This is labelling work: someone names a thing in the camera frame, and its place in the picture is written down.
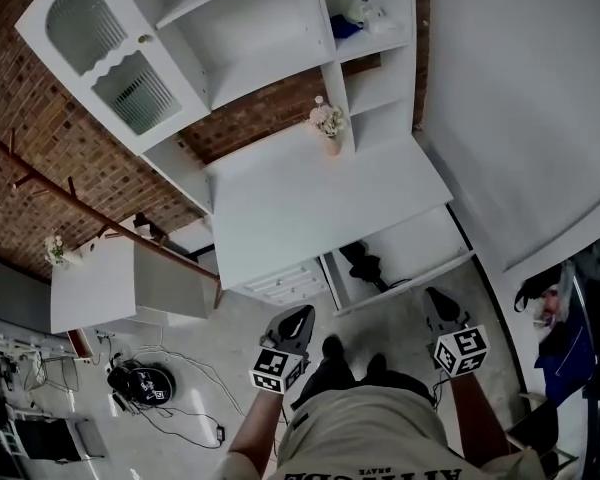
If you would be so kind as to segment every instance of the chair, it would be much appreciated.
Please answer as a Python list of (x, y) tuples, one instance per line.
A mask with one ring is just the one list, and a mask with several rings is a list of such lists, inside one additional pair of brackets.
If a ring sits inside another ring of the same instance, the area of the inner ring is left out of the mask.
[(7, 414), (0, 441), (10, 455), (62, 463), (105, 457), (104, 442), (91, 420), (53, 418), (10, 406)]
[[(507, 441), (520, 450), (531, 448), (540, 456), (547, 478), (555, 478), (560, 471), (578, 460), (559, 448), (558, 410), (546, 397), (534, 393), (520, 393), (522, 398), (539, 403), (530, 414), (505, 432)], [(566, 461), (560, 463), (560, 457)]]

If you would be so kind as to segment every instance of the tiled floor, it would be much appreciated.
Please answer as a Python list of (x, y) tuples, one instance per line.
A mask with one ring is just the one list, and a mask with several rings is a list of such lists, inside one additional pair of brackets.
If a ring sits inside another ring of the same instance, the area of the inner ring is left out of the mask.
[[(474, 321), (487, 328), (491, 353), (477, 376), (504, 426), (521, 413), (517, 400), (519, 390), (511, 357), (499, 328), (496, 315), (472, 264), (438, 278), (432, 285), (451, 290), (456, 300), (471, 312)], [(438, 379), (425, 350), (428, 330), (420, 313), (422, 288), (400, 296), (388, 303), (367, 307), (347, 316), (333, 316), (334, 305), (325, 294), (312, 303), (316, 308), (316, 326), (310, 354), (312, 372), (320, 360), (322, 340), (337, 332), (350, 352), (354, 374), (359, 377), (366, 363), (378, 351), (387, 355), (390, 367), (410, 373), (431, 387)], [(246, 412), (256, 394), (251, 387), (247, 370), (253, 349), (269, 320), (277, 309), (265, 306), (238, 294), (228, 292), (221, 308), (209, 320), (196, 322), (188, 328), (164, 330), (164, 346), (199, 362), (213, 365), (222, 381)], [(129, 354), (141, 345), (157, 344), (159, 328), (144, 336), (118, 336), (113, 339), (113, 352)], [(105, 363), (108, 348), (100, 365), (79, 364), (80, 390), (71, 396), (43, 386), (31, 393), (35, 402), (45, 411), (58, 417), (82, 416), (97, 422), (108, 449), (108, 457), (65, 466), (46, 461), (27, 461), (26, 467), (34, 479), (72, 480), (181, 480), (205, 479), (228, 448), (228, 442), (215, 451), (195, 447), (175, 436), (163, 435), (142, 416), (122, 413), (110, 398), (106, 383)], [(227, 429), (231, 441), (242, 416), (234, 409), (224, 392), (200, 370), (183, 359), (164, 353), (145, 354), (145, 362), (164, 362), (176, 377), (177, 391), (170, 406), (188, 412), (206, 412)], [(285, 398), (289, 404), (308, 378), (305, 375), (294, 385)], [(165, 431), (180, 432), (205, 445), (215, 443), (215, 425), (206, 418), (177, 416), (163, 419), (152, 412), (149, 417)], [(439, 415), (444, 422), (452, 448), (460, 450), (459, 433), (450, 389), (445, 386)], [(278, 429), (278, 440), (284, 433), (284, 424)]]

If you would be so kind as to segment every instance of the red brick wall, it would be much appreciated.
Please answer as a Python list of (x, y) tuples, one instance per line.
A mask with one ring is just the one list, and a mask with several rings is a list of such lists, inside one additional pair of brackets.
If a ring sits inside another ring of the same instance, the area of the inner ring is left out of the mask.
[[(0, 0), (0, 139), (16, 129), (16, 153), (54, 182), (67, 187), (113, 220), (138, 211), (167, 230), (197, 218), (171, 185), (134, 158), (51, 75), (13, 27), (32, 0)], [(34, 182), (17, 191), (22, 176), (0, 158), (0, 256), (44, 277), (43, 240), (57, 228), (77, 246), (100, 225), (43, 195)]]

